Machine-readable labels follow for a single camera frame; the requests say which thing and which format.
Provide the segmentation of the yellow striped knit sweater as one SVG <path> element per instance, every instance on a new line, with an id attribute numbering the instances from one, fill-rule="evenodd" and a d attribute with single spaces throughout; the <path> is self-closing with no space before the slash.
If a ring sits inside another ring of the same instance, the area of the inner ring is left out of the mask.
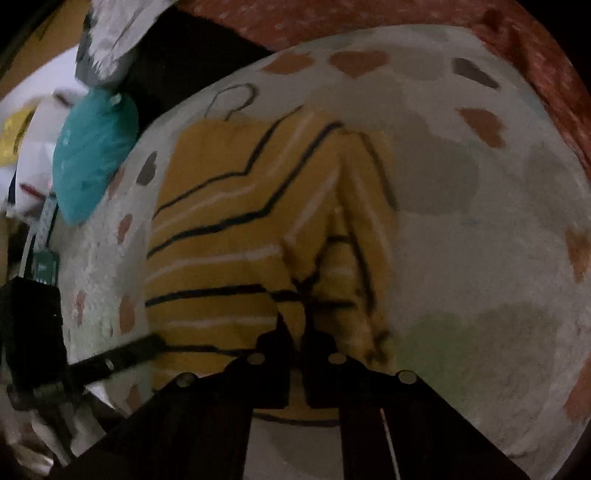
<path id="1" fill-rule="evenodd" d="M 200 120 L 179 136 L 151 223 L 150 328 L 169 350 L 155 387 L 208 376 L 280 323 L 391 372 L 387 293 L 397 203 L 386 137 L 299 107 L 279 119 Z"/>

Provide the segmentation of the yellow plastic bag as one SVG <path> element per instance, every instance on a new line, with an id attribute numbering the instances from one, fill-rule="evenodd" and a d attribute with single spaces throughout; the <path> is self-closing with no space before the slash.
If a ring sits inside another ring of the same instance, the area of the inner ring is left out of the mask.
<path id="1" fill-rule="evenodd" d="M 13 113 L 4 121 L 0 137 L 1 167 L 6 167 L 17 162 L 22 140 L 35 110 L 36 108 L 34 106 L 26 106 Z"/>

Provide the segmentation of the white plastic bag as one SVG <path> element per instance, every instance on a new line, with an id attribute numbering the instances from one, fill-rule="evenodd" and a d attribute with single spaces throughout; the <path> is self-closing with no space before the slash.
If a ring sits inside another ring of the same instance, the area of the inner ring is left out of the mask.
<path id="1" fill-rule="evenodd" d="M 8 218 L 30 223 L 38 218 L 52 193 L 52 164 L 58 137 L 73 106 L 87 89 L 58 88 L 51 95 L 35 96 L 28 108 L 26 125 L 18 133 L 14 173 L 6 180 L 2 209 Z"/>

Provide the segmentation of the white floral cloth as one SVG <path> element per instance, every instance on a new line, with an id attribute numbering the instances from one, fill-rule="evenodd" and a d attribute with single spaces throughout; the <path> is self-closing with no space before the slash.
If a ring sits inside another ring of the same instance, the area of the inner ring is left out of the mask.
<path id="1" fill-rule="evenodd" d="M 76 78 L 89 88 L 114 88 L 134 60 L 139 41 L 169 0 L 95 0 L 84 18 L 76 53 Z"/>

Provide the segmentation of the white patchwork round rug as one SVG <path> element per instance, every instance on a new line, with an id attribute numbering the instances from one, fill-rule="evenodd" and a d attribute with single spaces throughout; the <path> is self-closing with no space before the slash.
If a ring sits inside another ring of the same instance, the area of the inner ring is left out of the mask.
<path id="1" fill-rule="evenodd" d="M 58 224 L 67 359 L 147 333 L 150 220 L 180 133 L 297 106 L 377 132 L 399 206 L 387 324 L 416 371 L 533 479 L 590 423 L 590 184 L 533 88 L 474 34 L 387 26 L 301 44 L 307 66 L 232 69 L 142 134 L 78 227 Z"/>

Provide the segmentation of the green box with buttons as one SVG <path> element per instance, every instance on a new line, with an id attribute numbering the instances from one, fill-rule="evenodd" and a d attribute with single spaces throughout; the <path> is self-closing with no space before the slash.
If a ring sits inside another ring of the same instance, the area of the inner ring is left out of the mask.
<path id="1" fill-rule="evenodd" d="M 50 248 L 57 214 L 57 198 L 50 193 L 36 224 L 32 259 L 32 279 L 50 286 L 57 285 L 59 270 L 59 255 Z"/>

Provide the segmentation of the red floral bedspread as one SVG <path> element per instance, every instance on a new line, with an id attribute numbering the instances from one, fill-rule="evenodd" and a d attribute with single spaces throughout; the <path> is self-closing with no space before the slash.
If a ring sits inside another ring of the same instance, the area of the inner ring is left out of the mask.
<path id="1" fill-rule="evenodd" d="M 181 1 L 178 7 L 273 51 L 382 26 L 466 28 L 530 83 L 590 168 L 587 1 Z"/>

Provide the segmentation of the teal plush cushion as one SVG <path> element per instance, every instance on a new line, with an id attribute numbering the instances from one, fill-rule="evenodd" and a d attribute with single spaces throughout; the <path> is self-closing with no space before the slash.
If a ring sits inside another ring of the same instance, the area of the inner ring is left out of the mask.
<path id="1" fill-rule="evenodd" d="M 92 89 L 69 111 L 52 160 L 52 189 L 63 221 L 87 221 L 138 138 L 132 100 Z"/>

